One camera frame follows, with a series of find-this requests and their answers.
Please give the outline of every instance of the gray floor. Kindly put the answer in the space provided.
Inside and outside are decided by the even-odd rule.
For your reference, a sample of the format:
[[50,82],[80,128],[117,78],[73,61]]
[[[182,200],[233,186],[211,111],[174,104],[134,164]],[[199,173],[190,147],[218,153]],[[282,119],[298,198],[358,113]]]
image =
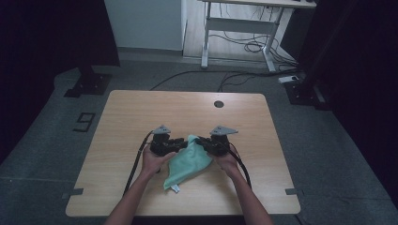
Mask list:
[[[0,224],[104,221],[104,217],[67,217],[68,199],[62,196],[73,189],[110,91],[148,90],[178,72],[200,70],[197,60],[181,56],[122,52],[120,58],[121,67],[95,67],[97,72],[113,74],[102,97],[64,98],[79,73],[73,69],[56,77],[55,90],[47,105],[0,166]],[[209,64],[208,70],[266,71],[264,65],[250,63],[219,60]],[[224,74],[191,73],[156,90],[215,92]],[[293,182],[299,190],[301,223],[397,224],[397,209],[332,112],[291,105],[277,81],[278,76],[255,78],[239,86],[226,86],[224,92],[266,96]],[[72,131],[79,126],[76,120],[80,113],[96,114],[87,133]],[[300,224],[291,215],[273,218],[275,224]]]

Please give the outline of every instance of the forearm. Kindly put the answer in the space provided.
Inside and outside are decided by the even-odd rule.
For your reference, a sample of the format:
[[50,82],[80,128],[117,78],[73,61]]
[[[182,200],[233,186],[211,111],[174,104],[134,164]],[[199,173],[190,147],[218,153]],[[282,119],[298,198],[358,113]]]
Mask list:
[[137,177],[130,189],[112,211],[111,215],[108,216],[105,222],[106,225],[131,224],[149,180],[149,175],[140,174]]
[[246,183],[246,180],[243,178],[240,171],[232,171],[229,173],[229,176],[231,177],[237,191],[237,197],[239,199],[246,224],[273,224],[267,210],[254,195],[252,189]]

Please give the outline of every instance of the white wall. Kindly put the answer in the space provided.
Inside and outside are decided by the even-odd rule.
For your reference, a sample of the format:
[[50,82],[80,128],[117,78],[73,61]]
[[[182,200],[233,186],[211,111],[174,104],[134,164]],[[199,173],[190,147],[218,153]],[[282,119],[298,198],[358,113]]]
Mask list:
[[105,0],[117,47],[182,51],[186,0]]

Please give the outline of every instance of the black wall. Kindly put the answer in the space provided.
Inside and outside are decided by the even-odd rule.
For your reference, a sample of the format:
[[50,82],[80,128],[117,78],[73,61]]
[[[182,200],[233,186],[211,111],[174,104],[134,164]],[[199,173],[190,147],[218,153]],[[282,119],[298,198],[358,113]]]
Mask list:
[[299,58],[398,205],[396,1],[321,1]]
[[119,66],[100,0],[0,0],[0,163],[54,90],[54,77],[82,65]]

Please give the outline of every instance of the black stand base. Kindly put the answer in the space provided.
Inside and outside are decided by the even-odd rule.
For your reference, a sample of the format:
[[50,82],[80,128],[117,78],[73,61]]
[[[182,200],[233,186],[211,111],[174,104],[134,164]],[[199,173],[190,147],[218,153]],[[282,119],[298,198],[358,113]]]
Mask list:
[[111,74],[95,73],[91,67],[79,67],[82,75],[72,89],[65,93],[65,98],[78,98],[80,95],[102,96],[109,82]]
[[303,91],[300,83],[286,82],[284,88],[292,105],[314,106],[318,110],[329,110],[317,86],[311,91]]

